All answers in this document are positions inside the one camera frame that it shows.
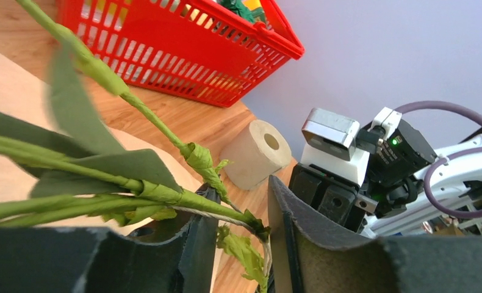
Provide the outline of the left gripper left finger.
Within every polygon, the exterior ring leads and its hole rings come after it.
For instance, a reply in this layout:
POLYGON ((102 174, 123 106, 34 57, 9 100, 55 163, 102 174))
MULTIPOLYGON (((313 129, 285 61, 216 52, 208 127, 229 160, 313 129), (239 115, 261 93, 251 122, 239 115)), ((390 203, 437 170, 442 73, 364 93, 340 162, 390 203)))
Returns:
POLYGON ((189 212, 140 228, 0 228, 0 292, 209 292, 218 222, 189 212))

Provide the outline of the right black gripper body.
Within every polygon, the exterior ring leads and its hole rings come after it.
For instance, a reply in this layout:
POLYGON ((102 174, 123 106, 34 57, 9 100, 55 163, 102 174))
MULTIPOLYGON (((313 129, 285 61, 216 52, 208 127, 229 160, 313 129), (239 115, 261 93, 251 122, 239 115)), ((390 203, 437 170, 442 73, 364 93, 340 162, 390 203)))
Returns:
POLYGON ((367 182, 358 186, 312 164, 294 166, 289 189, 331 221, 356 233, 362 230, 365 215, 374 214, 378 207, 378 201, 367 195, 367 182))

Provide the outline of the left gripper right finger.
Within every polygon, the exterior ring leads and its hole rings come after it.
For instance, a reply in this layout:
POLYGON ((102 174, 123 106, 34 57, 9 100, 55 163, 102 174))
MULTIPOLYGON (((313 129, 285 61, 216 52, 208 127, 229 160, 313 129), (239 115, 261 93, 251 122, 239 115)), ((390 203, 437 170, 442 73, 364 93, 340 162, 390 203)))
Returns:
POLYGON ((482 236, 369 239, 268 180, 272 292, 482 292, 482 236))

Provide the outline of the pink and white flower bunch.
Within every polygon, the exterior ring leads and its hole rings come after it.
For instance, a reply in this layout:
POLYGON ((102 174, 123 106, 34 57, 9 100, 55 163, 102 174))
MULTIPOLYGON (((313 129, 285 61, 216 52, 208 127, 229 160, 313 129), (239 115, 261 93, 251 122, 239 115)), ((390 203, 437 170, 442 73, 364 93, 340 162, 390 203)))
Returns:
POLYGON ((178 211, 186 211, 223 221, 215 232, 216 247, 243 265, 243 277, 256 281, 259 292, 267 292, 270 228, 229 199, 219 175, 228 162, 214 165, 207 148, 184 143, 70 29, 52 20, 34 1, 20 1, 20 6, 60 43, 50 64, 47 96, 58 129, 51 131, 0 112, 0 155, 37 179, 27 199, 0 203, 0 227, 30 227, 80 216, 128 226, 173 219, 178 211), (153 150, 126 150, 100 119, 78 73, 136 108, 220 201, 181 187, 153 150))

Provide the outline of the pink wrapping paper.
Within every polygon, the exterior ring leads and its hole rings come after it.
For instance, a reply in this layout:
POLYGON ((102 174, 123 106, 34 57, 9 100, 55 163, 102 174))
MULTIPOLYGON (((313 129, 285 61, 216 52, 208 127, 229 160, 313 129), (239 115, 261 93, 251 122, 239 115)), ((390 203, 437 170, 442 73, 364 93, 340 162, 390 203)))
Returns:
POLYGON ((0 84, 0 228, 86 226, 126 235, 189 212, 171 197, 196 198, 198 182, 186 184, 187 171, 168 153, 109 129, 75 60, 64 44, 47 82, 0 84))

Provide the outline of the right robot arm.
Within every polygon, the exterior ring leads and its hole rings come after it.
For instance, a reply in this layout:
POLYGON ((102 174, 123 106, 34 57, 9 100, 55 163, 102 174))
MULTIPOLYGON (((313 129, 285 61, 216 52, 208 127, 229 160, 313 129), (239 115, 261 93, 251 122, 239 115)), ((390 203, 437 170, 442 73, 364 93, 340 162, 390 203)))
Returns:
POLYGON ((431 219, 482 218, 462 207, 482 196, 482 134, 435 150, 398 118, 308 119, 290 190, 336 224, 369 238, 403 234, 431 219))

